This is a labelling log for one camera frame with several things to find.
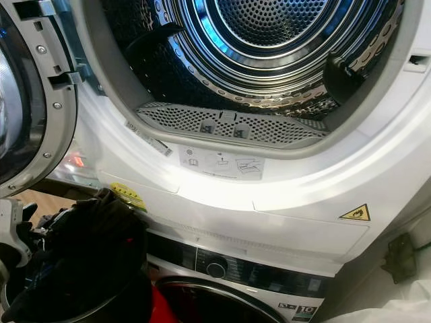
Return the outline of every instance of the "dryer drum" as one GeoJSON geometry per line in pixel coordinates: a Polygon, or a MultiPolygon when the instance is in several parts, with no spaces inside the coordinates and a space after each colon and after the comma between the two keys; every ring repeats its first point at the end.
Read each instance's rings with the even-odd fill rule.
{"type": "Polygon", "coordinates": [[[322,119],[339,104],[333,52],[363,78],[397,29],[403,0],[102,0],[119,46],[159,102],[322,119]],[[167,24],[180,31],[158,32],[167,24]]]}

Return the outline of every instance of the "hot surface warning symbol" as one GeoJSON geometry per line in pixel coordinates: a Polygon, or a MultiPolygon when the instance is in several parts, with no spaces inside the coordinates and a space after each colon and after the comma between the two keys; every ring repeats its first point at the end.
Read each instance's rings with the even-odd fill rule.
{"type": "Polygon", "coordinates": [[[366,204],[354,209],[353,211],[350,211],[349,213],[346,213],[345,215],[342,215],[339,217],[340,219],[347,219],[347,220],[359,220],[359,221],[370,221],[370,213],[368,212],[368,207],[366,204]]]}

